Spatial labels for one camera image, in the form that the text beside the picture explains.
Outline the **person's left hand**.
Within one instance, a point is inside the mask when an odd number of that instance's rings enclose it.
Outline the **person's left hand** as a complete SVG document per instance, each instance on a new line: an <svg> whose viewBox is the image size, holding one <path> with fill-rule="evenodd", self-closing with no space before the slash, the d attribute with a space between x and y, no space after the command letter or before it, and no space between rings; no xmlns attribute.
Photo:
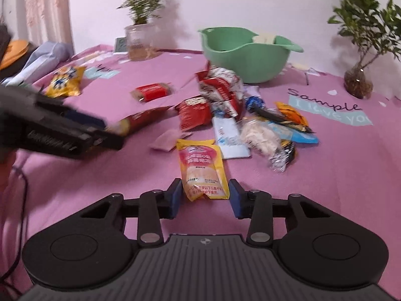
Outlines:
<svg viewBox="0 0 401 301"><path fill-rule="evenodd" d="M4 160L1 160L0 165L0 193L4 192L8 186L10 173L14 162L16 161L16 151L11 151L6 155Z"/></svg>

